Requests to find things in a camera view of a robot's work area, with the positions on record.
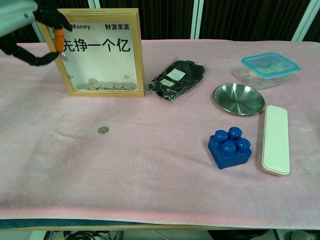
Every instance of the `table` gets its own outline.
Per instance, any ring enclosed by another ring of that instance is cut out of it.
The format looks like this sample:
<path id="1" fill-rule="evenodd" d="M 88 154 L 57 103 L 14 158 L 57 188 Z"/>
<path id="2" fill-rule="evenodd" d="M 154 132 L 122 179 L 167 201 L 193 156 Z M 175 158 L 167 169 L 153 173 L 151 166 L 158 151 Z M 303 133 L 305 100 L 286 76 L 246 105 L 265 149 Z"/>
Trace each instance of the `table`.
<path id="1" fill-rule="evenodd" d="M 23 44 L 42 56 L 43 43 Z M 32 67 L 0 53 L 0 218 L 107 220 L 233 228 L 320 229 L 320 44 L 226 40 L 143 41 L 146 81 L 174 57 L 212 67 L 170 103 L 70 97 L 54 63 Z M 301 70 L 260 90 L 288 110 L 291 173 L 261 168 L 264 112 L 237 116 L 212 100 L 223 83 L 245 83 L 241 59 L 278 52 Z M 107 135 L 98 134 L 107 125 Z M 242 129 L 246 164 L 219 170 L 207 144 Z"/>

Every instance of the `stainless steel plate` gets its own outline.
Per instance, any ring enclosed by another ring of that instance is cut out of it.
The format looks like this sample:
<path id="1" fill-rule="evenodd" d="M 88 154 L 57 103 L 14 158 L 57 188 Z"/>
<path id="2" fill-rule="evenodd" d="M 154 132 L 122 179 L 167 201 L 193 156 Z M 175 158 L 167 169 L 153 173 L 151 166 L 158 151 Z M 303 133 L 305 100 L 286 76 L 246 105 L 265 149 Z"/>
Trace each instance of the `stainless steel plate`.
<path id="1" fill-rule="evenodd" d="M 258 91 L 239 83 L 218 86 L 213 98 L 222 109 L 238 115 L 257 114 L 265 107 L 264 97 Z"/>

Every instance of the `blue toy block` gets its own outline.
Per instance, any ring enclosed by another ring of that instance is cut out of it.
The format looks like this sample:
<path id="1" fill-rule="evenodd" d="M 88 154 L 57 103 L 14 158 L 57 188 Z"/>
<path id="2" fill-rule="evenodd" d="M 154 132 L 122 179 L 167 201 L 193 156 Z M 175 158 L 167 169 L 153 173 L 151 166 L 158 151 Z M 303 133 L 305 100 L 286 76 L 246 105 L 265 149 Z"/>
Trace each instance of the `blue toy block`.
<path id="1" fill-rule="evenodd" d="M 252 154 L 250 142 L 241 137 L 238 127 L 231 127 L 229 132 L 218 130 L 210 136 L 208 148 L 219 169 L 245 164 Z"/>

